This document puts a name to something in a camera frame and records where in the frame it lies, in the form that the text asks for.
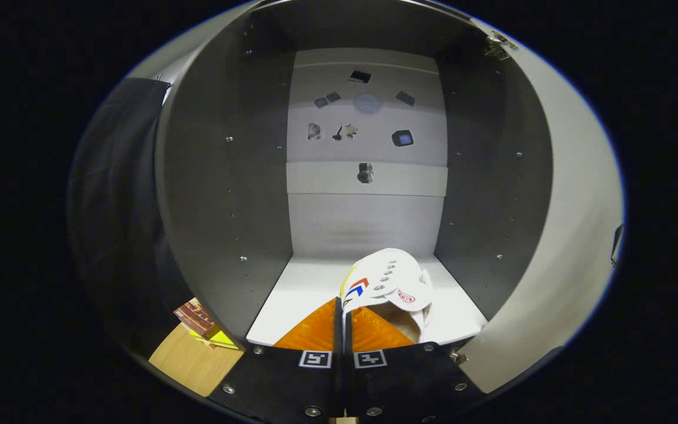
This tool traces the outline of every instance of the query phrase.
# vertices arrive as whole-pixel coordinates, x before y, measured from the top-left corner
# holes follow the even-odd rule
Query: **small camera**
[[[357,174],[357,180],[363,184],[373,183],[373,165],[368,162],[360,164],[360,172]]]

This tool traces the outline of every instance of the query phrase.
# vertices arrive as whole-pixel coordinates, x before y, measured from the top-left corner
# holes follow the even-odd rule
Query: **gray side panel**
[[[490,320],[517,287],[543,231],[551,137],[540,101],[513,60],[484,57],[478,43],[461,39],[438,65],[449,181],[436,257]]]
[[[161,152],[175,258],[239,346],[293,253],[285,166],[293,62],[267,11],[232,22],[178,83]]]

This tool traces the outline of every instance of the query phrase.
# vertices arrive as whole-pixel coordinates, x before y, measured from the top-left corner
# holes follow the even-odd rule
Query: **screw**
[[[321,410],[315,407],[305,408],[305,415],[307,416],[320,416]]]

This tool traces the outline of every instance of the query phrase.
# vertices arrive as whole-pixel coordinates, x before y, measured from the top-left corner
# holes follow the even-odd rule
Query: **metal hinge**
[[[454,361],[454,364],[462,364],[467,360],[467,357],[463,353],[457,353],[455,351],[449,352],[449,357]]]
[[[513,42],[506,39],[505,36],[501,35],[498,31],[491,31],[491,35],[488,35],[488,46],[485,49],[486,56],[498,57],[498,60],[509,59],[509,53],[506,53],[506,50],[503,46],[511,48],[511,50],[517,50],[517,45]]]

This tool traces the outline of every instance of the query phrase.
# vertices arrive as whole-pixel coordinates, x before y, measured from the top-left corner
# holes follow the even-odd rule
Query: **wooden block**
[[[180,324],[159,344],[149,362],[193,392],[208,396],[240,357],[240,350],[211,349]]]

